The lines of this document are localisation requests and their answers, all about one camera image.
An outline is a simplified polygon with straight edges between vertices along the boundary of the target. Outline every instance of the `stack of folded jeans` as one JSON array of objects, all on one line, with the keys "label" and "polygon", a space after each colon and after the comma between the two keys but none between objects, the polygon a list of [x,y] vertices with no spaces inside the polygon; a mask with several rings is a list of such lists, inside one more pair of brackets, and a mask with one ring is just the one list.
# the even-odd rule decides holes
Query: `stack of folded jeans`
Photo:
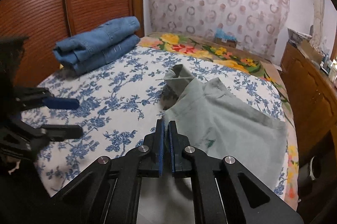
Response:
[{"label": "stack of folded jeans", "polygon": [[98,28],[57,42],[53,53],[64,66],[82,75],[117,60],[139,42],[136,17],[110,20]]}]

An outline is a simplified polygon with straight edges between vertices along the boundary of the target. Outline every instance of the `bed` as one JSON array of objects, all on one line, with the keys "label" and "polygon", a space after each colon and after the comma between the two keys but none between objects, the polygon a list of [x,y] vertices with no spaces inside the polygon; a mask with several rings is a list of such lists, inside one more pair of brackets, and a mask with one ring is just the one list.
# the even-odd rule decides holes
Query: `bed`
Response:
[{"label": "bed", "polygon": [[[234,56],[231,56],[232,65],[217,62],[210,53],[197,50],[193,56],[191,52],[171,50],[167,45],[171,43],[164,47],[155,45],[154,40],[156,38],[142,38],[140,46],[122,58],[79,78],[61,69],[40,84],[55,96],[77,98],[80,108],[73,111],[33,109],[22,114],[23,121],[34,127],[45,123],[79,124],[84,129],[81,139],[50,143],[39,154],[36,168],[49,194],[55,194],[99,156],[120,157],[141,145],[144,136],[154,131],[156,120],[164,114],[166,101],[171,99],[164,88],[164,74],[168,68],[182,63],[199,80],[205,82],[219,77],[244,102],[287,122],[288,145],[274,192],[294,207],[297,184],[292,178],[297,177],[298,165],[296,135],[291,108],[277,71],[273,74],[268,65],[251,60],[237,60],[235,65]],[[181,37],[181,40],[176,45],[183,45],[186,39]],[[259,66],[259,71],[247,73],[239,66],[246,67],[247,71]]]}]

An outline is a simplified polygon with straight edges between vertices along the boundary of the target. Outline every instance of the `red flower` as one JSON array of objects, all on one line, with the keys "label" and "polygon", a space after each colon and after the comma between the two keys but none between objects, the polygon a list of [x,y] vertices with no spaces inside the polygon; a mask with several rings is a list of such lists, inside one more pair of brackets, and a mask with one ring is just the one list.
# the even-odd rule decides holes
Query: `red flower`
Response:
[{"label": "red flower", "polygon": [[195,53],[195,49],[193,46],[182,45],[182,44],[173,44],[172,49],[176,52],[180,52],[183,54],[193,54]]}]

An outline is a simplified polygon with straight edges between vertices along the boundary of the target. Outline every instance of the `gray fabric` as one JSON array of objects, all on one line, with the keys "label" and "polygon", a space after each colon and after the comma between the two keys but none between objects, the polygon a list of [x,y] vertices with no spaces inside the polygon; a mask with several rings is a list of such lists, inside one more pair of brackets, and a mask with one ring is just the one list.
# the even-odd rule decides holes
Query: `gray fabric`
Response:
[{"label": "gray fabric", "polygon": [[179,95],[165,112],[165,124],[175,120],[191,145],[211,157],[234,156],[275,188],[286,148],[285,122],[244,103],[219,78],[201,83],[183,65],[174,66],[164,80]]}]

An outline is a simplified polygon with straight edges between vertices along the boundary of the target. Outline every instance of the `white wall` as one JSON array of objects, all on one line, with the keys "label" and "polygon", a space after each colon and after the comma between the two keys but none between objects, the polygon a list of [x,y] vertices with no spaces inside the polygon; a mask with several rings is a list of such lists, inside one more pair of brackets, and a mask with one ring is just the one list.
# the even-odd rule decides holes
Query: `white wall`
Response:
[{"label": "white wall", "polygon": [[[326,0],[323,26],[323,37],[327,37],[328,47],[333,47],[336,34],[337,12],[330,0]],[[314,9],[313,0],[290,0],[290,12],[285,27],[281,30],[275,49],[274,63],[279,65],[288,41],[288,30],[309,34],[310,26],[313,24]],[[144,28],[145,35],[151,33],[149,0],[144,0]]]}]

